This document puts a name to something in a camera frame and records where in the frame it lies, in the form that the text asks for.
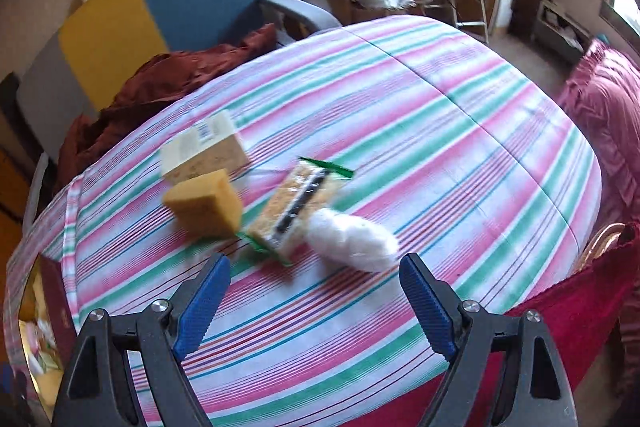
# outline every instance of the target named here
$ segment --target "gray armrest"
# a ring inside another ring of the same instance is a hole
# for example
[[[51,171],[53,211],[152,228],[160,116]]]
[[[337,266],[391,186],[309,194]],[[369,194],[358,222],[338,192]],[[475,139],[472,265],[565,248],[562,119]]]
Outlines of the gray armrest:
[[[24,210],[24,217],[22,218],[22,236],[27,235],[33,226],[33,221],[36,219],[38,213],[38,202],[40,201],[40,190],[42,188],[42,181],[44,174],[49,166],[49,156],[46,152],[40,155],[36,170],[33,173],[33,180],[31,180],[31,187],[29,188],[29,196],[27,197],[27,206]]]
[[[309,4],[301,0],[259,0],[279,12],[293,17],[302,22],[306,28],[315,33],[330,28],[339,28],[342,26],[338,19],[326,10]]]

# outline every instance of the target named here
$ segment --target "yellow sponge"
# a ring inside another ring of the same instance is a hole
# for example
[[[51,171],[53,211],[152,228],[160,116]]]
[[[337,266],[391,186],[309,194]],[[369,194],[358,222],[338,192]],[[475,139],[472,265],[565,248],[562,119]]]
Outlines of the yellow sponge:
[[[240,230],[242,201],[225,169],[178,183],[164,194],[162,203],[195,235],[226,239]]]

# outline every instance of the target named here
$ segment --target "oval table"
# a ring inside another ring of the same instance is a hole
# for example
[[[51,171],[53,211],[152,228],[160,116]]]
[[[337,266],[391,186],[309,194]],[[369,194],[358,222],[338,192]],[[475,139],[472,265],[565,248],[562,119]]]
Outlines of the oval table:
[[[340,425],[445,368],[397,270],[361,273],[308,248],[284,267],[241,241],[188,241],[161,205],[159,147],[226,108],[251,164],[243,222],[297,156],[356,171],[335,206],[382,223],[460,298],[503,312],[564,279],[587,242],[600,170],[531,81],[462,32],[397,16],[300,41],[210,82],[130,134],[55,197],[8,264],[4,327],[25,368],[17,308],[34,256],[61,259],[76,327],[170,296],[214,251],[232,283],[186,374],[216,426]],[[159,417],[137,356],[138,396]]]

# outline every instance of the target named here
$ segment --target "metal bolt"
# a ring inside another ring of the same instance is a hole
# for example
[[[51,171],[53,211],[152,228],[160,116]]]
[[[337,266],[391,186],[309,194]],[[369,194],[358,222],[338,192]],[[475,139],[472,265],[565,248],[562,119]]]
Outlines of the metal bolt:
[[[471,299],[463,301],[462,307],[467,313],[478,313],[480,311],[480,304],[478,304],[476,301],[472,301]]]
[[[535,310],[527,310],[525,313],[527,320],[530,322],[542,322],[542,315]]]
[[[153,301],[151,303],[151,309],[156,313],[161,313],[165,311],[169,307],[169,302],[165,299],[158,299],[157,301]]]
[[[104,317],[104,310],[102,308],[98,308],[89,313],[90,321],[101,321]]]

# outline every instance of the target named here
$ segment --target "white cotton roll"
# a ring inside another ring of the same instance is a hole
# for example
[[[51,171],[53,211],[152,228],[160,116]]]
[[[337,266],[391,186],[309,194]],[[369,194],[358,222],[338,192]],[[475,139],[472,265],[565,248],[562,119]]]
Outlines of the white cotton roll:
[[[367,272],[394,267],[399,250],[396,237],[381,225],[330,208],[311,215],[306,241],[318,255]]]

